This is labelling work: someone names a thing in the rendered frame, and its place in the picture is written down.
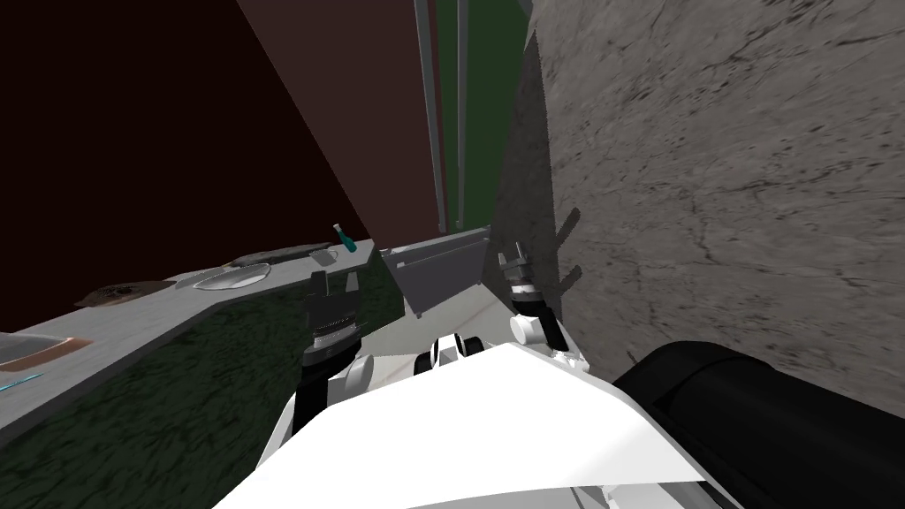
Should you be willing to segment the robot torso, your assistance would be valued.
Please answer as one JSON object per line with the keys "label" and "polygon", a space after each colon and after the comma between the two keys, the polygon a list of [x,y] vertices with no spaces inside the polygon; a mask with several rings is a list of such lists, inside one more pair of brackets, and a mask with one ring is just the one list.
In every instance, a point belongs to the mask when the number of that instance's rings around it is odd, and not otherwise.
{"label": "robot torso", "polygon": [[213,509],[743,509],[624,392],[525,346],[375,390],[371,364]]}

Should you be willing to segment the grey plate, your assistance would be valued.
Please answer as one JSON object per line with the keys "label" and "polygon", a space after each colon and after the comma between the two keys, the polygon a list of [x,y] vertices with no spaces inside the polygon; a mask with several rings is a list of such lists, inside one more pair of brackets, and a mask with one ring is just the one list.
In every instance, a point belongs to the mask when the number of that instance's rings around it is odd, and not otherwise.
{"label": "grey plate", "polygon": [[239,267],[195,283],[193,288],[203,291],[240,289],[264,280],[270,274],[270,269],[268,263]]}

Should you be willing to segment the grey open drawer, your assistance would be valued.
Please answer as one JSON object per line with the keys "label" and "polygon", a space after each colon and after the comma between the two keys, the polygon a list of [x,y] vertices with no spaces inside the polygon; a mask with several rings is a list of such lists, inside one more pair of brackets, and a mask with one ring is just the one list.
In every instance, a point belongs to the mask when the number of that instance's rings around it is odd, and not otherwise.
{"label": "grey open drawer", "polygon": [[380,254],[414,315],[481,283],[491,228],[484,226]]}

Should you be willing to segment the grey sink with copper rim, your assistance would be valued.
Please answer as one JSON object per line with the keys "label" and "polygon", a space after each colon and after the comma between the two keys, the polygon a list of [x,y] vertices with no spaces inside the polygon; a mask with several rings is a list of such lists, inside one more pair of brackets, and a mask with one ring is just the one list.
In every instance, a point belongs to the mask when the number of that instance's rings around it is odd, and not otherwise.
{"label": "grey sink with copper rim", "polygon": [[0,332],[0,372],[35,368],[91,343],[84,338]]}

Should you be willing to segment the dark brown round burner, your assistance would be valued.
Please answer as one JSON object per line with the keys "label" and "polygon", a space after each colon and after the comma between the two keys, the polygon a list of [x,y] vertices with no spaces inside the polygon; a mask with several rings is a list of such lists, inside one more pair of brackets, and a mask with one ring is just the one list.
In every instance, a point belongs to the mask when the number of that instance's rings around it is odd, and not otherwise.
{"label": "dark brown round burner", "polygon": [[79,308],[100,308],[115,306],[130,300],[137,300],[163,289],[172,287],[175,281],[141,281],[118,285],[106,285],[90,292],[74,303]]}

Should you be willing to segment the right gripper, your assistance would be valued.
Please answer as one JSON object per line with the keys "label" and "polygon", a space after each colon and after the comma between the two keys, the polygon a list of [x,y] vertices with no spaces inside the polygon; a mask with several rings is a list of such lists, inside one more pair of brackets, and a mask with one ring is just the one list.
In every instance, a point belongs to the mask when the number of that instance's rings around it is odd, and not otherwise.
{"label": "right gripper", "polygon": [[498,253],[498,265],[503,272],[507,285],[511,288],[534,288],[534,271],[532,262],[526,256],[521,243],[515,243],[518,258],[508,261],[505,255]]}

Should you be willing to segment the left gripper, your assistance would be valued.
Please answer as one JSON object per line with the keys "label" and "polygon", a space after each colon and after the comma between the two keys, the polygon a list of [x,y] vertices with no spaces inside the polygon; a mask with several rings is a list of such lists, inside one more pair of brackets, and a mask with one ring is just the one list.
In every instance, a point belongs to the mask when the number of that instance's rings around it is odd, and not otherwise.
{"label": "left gripper", "polygon": [[348,272],[343,292],[328,294],[326,271],[311,272],[304,299],[305,325],[314,334],[330,334],[357,324],[361,306],[359,275]]}

